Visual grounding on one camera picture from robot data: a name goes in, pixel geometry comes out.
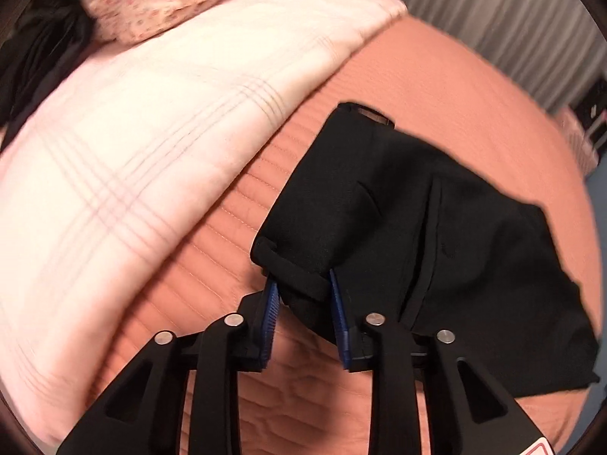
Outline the black pants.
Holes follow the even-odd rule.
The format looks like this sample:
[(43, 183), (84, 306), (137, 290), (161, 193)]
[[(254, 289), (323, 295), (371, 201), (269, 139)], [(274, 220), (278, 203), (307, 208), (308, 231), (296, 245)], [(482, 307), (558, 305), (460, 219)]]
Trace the black pants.
[(540, 207), (343, 103), (251, 248), (283, 301), (333, 341), (332, 296), (432, 335), (450, 330), (515, 397), (597, 381), (599, 344)]

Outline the white pink folded blanket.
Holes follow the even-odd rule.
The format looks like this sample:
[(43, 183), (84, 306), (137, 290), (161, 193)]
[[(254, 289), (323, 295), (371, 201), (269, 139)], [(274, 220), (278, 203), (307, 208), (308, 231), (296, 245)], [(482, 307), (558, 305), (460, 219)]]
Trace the white pink folded blanket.
[(138, 291), (401, 0), (222, 0), (90, 55), (1, 156), (1, 381), (29, 432), (82, 415)]

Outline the pink hard-shell suitcase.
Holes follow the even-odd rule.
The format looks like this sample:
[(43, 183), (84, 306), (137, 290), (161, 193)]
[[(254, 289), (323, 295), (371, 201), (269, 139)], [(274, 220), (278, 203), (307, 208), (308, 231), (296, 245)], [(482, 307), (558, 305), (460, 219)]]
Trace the pink hard-shell suitcase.
[(565, 106), (558, 111), (555, 121), (561, 129), (582, 175), (588, 177), (598, 168), (599, 154), (588, 140), (577, 116), (569, 106)]

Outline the pink quilted bedspread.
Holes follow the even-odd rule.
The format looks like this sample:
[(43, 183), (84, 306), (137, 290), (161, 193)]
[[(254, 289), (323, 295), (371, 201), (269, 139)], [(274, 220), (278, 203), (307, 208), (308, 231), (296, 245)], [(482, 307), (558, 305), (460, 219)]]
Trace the pink quilted bedspread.
[[(156, 333), (187, 335), (263, 286), (249, 253), (291, 171), (337, 104), (369, 105), (447, 151), (507, 194), (544, 211), (562, 264), (602, 325), (602, 265), (591, 200), (566, 141), (545, 112), (466, 46), (404, 17), (367, 43), (294, 112), (123, 316), (91, 387), (100, 393)], [(289, 311), (265, 371), (239, 380), (247, 454), (363, 454), (370, 376)]]

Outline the black clothes pile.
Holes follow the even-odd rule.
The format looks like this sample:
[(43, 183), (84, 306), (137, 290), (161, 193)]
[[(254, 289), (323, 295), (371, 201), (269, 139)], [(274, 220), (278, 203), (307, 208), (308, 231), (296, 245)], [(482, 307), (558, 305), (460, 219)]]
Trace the black clothes pile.
[(32, 0), (1, 46), (1, 148), (81, 63), (94, 21), (79, 0)]

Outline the grey pleated curtain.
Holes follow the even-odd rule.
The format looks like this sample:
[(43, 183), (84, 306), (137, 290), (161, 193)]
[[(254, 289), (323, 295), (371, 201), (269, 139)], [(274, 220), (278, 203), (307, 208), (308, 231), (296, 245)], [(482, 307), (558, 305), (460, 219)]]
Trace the grey pleated curtain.
[(574, 104), (606, 73), (606, 39), (581, 0), (402, 0), (462, 41), (548, 112)]

